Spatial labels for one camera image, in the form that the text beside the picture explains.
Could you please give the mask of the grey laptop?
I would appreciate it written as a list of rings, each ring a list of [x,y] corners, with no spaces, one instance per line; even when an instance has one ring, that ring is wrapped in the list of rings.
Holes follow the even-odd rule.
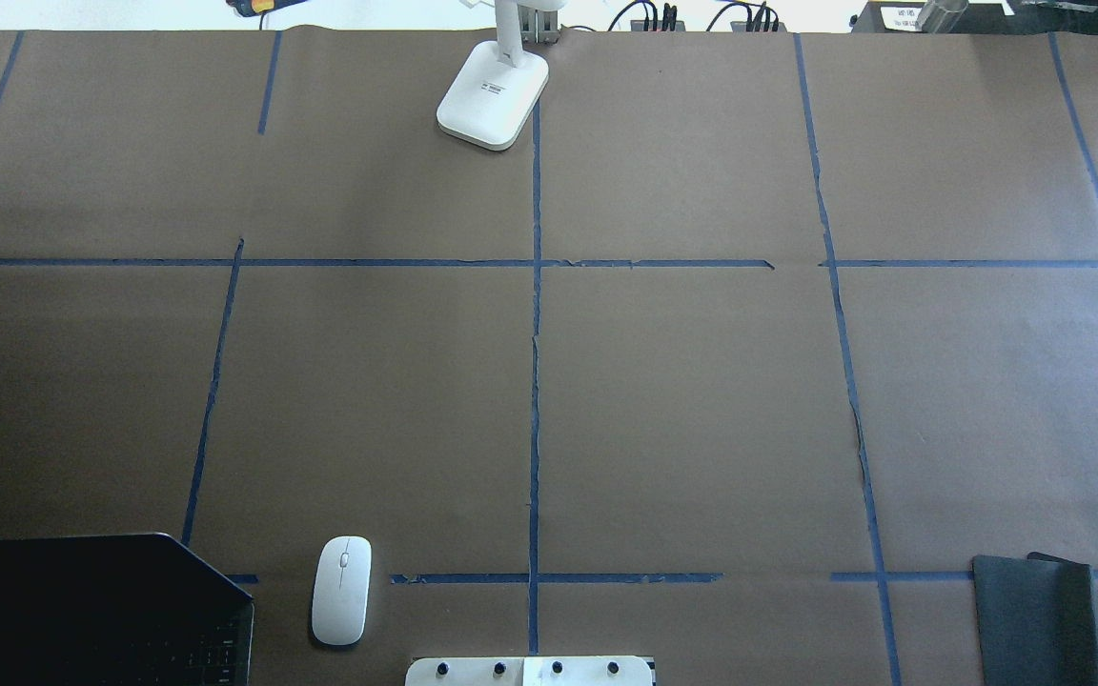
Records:
[[[0,685],[245,685],[254,616],[171,535],[0,539]]]

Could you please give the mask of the black mouse pad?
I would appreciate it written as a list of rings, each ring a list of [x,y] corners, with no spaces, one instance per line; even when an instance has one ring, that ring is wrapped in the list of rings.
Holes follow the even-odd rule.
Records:
[[[971,572],[986,685],[1098,685],[1093,567],[1032,552]]]

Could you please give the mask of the white computer mouse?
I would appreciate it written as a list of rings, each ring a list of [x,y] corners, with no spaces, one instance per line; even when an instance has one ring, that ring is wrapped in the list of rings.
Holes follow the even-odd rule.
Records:
[[[349,646],[361,640],[372,572],[372,546],[362,535],[337,535],[320,552],[313,598],[311,633],[328,646]]]

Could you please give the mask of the blue pouch with yellow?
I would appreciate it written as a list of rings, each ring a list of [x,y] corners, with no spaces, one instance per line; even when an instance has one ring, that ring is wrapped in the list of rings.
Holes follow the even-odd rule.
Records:
[[[270,12],[287,9],[289,5],[299,5],[304,0],[227,0],[226,5],[238,16],[262,16]]]

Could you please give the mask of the silver metal cylinder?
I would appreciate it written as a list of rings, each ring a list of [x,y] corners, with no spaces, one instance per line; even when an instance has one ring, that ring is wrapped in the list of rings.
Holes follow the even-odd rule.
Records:
[[[920,33],[951,33],[968,9],[968,0],[928,0],[916,14],[915,27]]]

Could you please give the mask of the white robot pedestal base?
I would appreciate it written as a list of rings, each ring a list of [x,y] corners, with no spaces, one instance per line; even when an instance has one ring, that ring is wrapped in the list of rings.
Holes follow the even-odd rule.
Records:
[[[419,657],[405,685],[656,685],[653,661],[643,656]]]

